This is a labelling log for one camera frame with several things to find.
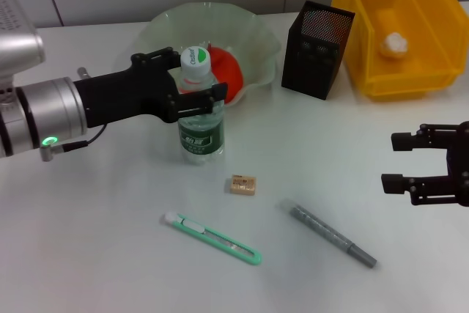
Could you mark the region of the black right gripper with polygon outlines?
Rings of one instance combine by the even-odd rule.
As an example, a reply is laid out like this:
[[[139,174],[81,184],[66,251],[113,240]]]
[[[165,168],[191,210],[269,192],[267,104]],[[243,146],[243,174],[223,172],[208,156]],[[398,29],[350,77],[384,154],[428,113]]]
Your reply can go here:
[[[411,133],[392,133],[393,151],[442,149],[448,176],[405,177],[382,174],[385,194],[408,192],[412,205],[458,204],[468,206],[468,122],[460,125],[421,124]]]

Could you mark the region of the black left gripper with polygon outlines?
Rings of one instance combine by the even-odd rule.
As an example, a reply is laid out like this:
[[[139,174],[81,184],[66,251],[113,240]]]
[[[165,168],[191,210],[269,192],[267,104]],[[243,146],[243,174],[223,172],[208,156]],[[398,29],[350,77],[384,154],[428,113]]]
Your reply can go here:
[[[75,81],[88,128],[139,115],[152,115],[165,123],[211,114],[224,102],[228,85],[212,85],[201,91],[180,93],[169,71],[181,67],[172,47],[131,56],[128,69]]]

